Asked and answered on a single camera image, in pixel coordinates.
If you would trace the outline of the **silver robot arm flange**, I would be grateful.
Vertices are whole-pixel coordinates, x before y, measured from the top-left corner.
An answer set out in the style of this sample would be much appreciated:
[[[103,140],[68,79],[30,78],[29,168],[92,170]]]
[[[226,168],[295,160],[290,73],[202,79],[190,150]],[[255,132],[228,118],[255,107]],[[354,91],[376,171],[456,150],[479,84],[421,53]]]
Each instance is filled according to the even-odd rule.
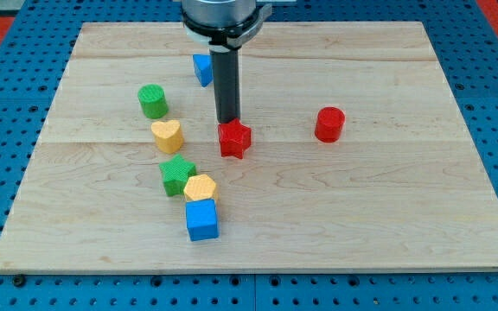
[[[189,38],[218,53],[238,50],[252,40],[271,16],[270,3],[256,0],[181,0]]]

